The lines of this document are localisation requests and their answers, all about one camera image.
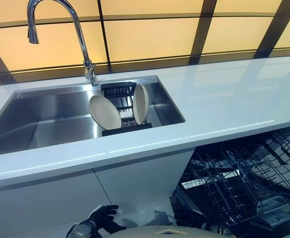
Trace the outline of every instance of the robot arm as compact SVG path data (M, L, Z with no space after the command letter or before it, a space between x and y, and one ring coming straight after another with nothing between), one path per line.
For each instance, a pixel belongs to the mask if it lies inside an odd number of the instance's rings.
M99 208L87 220L75 224L67 233L66 238L101 238L102 236L98 233L101 228L110 234L125 230L126 227L121 227L113 221L113 215L116 214L117 209L117 205Z

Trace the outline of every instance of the cabinet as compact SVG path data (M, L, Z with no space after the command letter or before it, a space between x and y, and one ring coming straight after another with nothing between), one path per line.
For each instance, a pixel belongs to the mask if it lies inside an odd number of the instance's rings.
M194 148L94 169L112 204L134 206L168 198Z
M92 170L61 177L4 187L0 191L0 237L83 220L98 205L109 204Z

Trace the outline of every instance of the pull-down faucet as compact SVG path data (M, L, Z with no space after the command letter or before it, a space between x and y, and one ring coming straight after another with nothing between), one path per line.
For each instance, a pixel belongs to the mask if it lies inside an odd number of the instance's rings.
M36 30L36 24L35 24L35 8L36 8L37 4L41 1L43 1L43 0L29 0L28 6L27 6L28 38L29 38L29 42L32 44L39 44L37 30ZM54 1L60 3L62 6L64 6L68 10L68 12L70 13L70 15L73 19L76 34L77 34L77 37L79 38L81 50L82 50L83 57L84 57L84 60L83 60L84 67L85 67L84 76L88 80L90 80L91 84L94 86L95 81L96 81L96 76L94 73L95 64L93 64L91 62L89 55L87 53L87 49L86 49L86 45L85 45L85 41L84 41L82 29L81 29L79 17L77 16L74 8L71 6L71 4L67 0L54 0Z

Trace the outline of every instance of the dishwasher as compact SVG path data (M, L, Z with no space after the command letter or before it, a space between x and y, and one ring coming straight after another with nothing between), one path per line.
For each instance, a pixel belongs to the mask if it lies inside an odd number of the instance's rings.
M290 127L196 147L173 197L215 232L290 238Z

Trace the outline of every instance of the plate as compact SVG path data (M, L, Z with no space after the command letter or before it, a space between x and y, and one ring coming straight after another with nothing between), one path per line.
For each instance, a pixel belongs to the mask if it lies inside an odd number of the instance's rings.
M148 116L149 97L144 85L137 84L134 91L133 110L136 123L141 125Z
M107 98L95 95L90 99L89 110L93 120L105 130L121 127L119 112Z

